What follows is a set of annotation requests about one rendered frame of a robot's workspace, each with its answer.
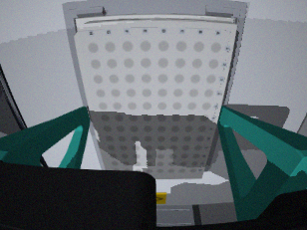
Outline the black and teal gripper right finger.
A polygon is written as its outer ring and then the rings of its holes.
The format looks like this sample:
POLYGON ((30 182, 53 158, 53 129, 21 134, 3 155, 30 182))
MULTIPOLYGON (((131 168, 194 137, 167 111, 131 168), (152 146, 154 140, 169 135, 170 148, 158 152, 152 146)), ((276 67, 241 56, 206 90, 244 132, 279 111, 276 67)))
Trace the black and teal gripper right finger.
POLYGON ((225 106, 217 126, 237 221, 257 219, 280 194, 307 189, 307 136, 225 106), (257 180, 233 129, 266 154, 267 163, 257 180))

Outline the white well pcr plate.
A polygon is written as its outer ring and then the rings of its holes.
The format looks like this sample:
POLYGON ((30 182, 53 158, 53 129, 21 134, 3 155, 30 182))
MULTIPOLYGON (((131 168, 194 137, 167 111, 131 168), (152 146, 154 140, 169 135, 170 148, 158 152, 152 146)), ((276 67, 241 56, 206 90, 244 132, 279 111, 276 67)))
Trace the white well pcr plate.
POLYGON ((105 170, 202 178, 230 68, 233 20, 193 14, 76 19, 75 45, 105 170))

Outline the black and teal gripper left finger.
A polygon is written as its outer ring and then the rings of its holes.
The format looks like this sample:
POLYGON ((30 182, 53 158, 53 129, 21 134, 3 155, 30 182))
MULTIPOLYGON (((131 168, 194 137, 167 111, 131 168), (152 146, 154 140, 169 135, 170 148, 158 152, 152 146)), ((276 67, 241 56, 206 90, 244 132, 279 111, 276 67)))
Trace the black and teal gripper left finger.
POLYGON ((75 130, 59 167, 81 169, 90 118, 87 107, 36 124, 0 138, 0 160, 41 166, 41 155, 75 130))

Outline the grey lab instrument housing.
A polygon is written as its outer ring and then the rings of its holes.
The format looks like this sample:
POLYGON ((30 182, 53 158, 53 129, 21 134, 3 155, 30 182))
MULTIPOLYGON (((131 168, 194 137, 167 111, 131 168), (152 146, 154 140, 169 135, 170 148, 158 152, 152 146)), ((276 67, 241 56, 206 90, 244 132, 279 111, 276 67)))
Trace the grey lab instrument housing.
MULTIPOLYGON (((121 14, 233 18, 222 106, 307 136, 307 0, 0 0, 0 88, 20 129, 87 107, 81 169, 105 170, 74 36, 77 18, 121 14)), ((226 169, 216 125, 202 178, 156 179, 156 205, 233 202, 226 169)))

